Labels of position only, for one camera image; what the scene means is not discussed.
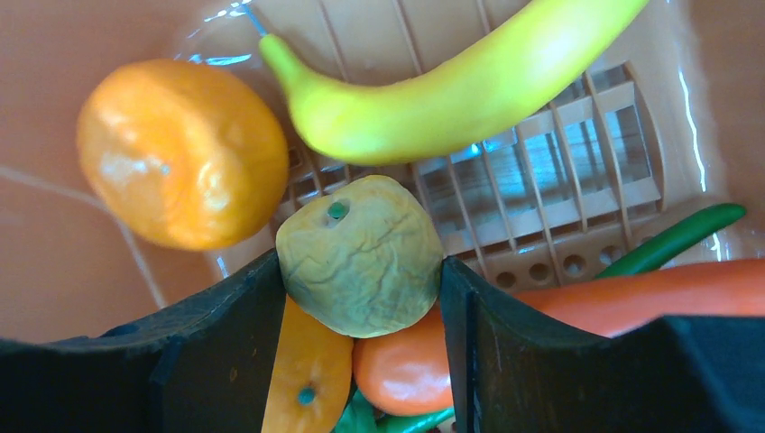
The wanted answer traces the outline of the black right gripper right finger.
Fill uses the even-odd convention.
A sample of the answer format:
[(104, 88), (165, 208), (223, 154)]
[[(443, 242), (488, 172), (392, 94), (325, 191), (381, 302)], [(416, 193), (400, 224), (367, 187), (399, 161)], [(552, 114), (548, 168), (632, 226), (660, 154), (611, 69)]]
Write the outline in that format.
[(511, 295), (457, 259), (441, 311), (460, 432), (761, 432), (764, 262)]

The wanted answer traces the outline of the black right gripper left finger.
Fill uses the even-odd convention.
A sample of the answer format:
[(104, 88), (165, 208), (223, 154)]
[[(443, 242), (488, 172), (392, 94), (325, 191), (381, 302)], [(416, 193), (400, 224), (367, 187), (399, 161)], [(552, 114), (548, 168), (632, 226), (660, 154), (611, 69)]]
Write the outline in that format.
[(4, 432), (257, 432), (285, 290), (269, 251), (98, 337), (1, 343)]

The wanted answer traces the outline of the yellow wrinkled round fruit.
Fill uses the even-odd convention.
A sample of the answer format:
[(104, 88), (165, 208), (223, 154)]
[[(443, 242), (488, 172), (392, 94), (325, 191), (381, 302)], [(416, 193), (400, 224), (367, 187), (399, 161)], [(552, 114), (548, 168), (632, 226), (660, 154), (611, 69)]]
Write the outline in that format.
[(400, 331), (438, 298), (438, 233), (418, 200), (387, 176), (311, 201), (284, 221), (275, 246), (290, 297), (341, 335)]

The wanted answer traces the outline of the orange tangerine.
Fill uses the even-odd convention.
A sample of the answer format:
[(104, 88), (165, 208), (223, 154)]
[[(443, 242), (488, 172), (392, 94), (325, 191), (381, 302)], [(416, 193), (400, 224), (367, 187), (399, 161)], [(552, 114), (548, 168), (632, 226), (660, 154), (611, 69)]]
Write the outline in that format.
[(188, 251), (257, 234), (281, 203), (288, 144), (266, 103), (229, 71), (146, 60), (109, 74), (77, 121), (80, 167), (145, 240)]
[(287, 298), (263, 432), (329, 432), (345, 409), (354, 340)]

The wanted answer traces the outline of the yellow toy banana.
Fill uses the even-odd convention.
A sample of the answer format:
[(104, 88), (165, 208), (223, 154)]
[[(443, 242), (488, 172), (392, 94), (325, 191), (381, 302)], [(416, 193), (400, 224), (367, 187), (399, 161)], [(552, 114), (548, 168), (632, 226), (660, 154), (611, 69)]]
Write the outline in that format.
[(317, 73), (268, 33), (264, 63), (313, 151), (357, 166), (445, 156), (534, 114), (630, 25), (642, 1), (535, 0), (454, 58), (391, 85)]

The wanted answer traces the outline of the orange toy carrot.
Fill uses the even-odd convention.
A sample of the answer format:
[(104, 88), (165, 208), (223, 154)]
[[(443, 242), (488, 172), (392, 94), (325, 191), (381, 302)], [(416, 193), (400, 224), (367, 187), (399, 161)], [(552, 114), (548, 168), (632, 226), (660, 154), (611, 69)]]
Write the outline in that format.
[[(633, 276), (523, 291), (516, 299), (601, 336), (618, 336), (663, 315), (764, 314), (764, 261), (693, 263)], [(377, 409), (414, 416), (452, 406), (445, 327), (434, 306), (415, 325), (360, 339), (353, 375)]]

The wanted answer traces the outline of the green chili pepper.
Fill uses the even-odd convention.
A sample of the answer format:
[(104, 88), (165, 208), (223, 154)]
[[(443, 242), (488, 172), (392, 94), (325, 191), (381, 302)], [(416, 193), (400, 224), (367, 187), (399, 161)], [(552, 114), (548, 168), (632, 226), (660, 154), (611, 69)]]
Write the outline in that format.
[[(637, 249), (610, 264), (596, 280), (660, 271), (680, 253), (741, 219), (741, 205), (723, 203), (703, 208), (647, 240)], [(395, 416), (372, 405), (358, 389), (335, 426), (337, 432), (424, 432), (453, 417), (451, 407), (414, 416)]]

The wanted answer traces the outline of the orange plastic basket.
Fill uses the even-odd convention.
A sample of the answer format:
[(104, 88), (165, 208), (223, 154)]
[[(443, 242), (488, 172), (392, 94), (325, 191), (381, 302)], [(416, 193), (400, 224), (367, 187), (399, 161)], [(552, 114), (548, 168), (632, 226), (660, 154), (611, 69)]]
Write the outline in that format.
[[(434, 69), (519, 1), (4, 1), (1, 333), (98, 336), (235, 272), (313, 198), (368, 174), (290, 126), (290, 185), (261, 233), (185, 253), (148, 244), (85, 181), (75, 123), (136, 60), (235, 73), (289, 118), (257, 51), (278, 33), (311, 67), (387, 84)], [(764, 4), (653, 1), (582, 78), (510, 131), (448, 157), (382, 168), (418, 198), (446, 251), (506, 290), (591, 278), (702, 207), (747, 217), (675, 264), (764, 254)]]

